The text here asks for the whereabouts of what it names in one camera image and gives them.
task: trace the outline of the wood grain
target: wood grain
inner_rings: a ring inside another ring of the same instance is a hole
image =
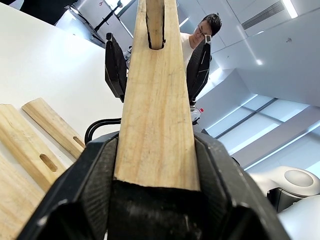
[[[26,103],[22,109],[72,156],[79,158],[84,141],[42,98]]]
[[[44,192],[29,183],[0,155],[0,239],[16,239]]]
[[[0,141],[45,192],[66,170],[10,104],[0,104]]]
[[[165,0],[145,0],[145,20],[149,37],[149,48],[164,46]]]
[[[164,5],[166,42],[152,50],[146,1],[139,1],[114,176],[141,186],[198,191],[176,1]]]

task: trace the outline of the white wall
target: white wall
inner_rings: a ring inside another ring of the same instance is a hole
[[[254,94],[248,90],[237,70],[232,70],[220,84],[196,101],[196,106],[204,109],[198,121],[199,127],[211,127],[252,96]]]

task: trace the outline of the white tabletop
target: white tabletop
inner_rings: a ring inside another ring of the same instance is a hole
[[[105,50],[0,3],[0,104],[12,104],[66,167],[75,160],[21,106],[43,98],[80,136],[104,118],[120,118],[123,104],[105,82]],[[118,131],[106,126],[94,135]],[[0,142],[0,154],[26,175]]]

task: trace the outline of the black hair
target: black hair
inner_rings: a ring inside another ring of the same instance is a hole
[[[222,23],[221,23],[221,19],[219,17],[219,13],[209,14],[209,15],[205,16],[201,22],[203,22],[203,21],[207,21],[207,23],[210,25],[211,31],[212,31],[211,37],[216,35],[217,32],[219,32],[219,30],[221,29]]]

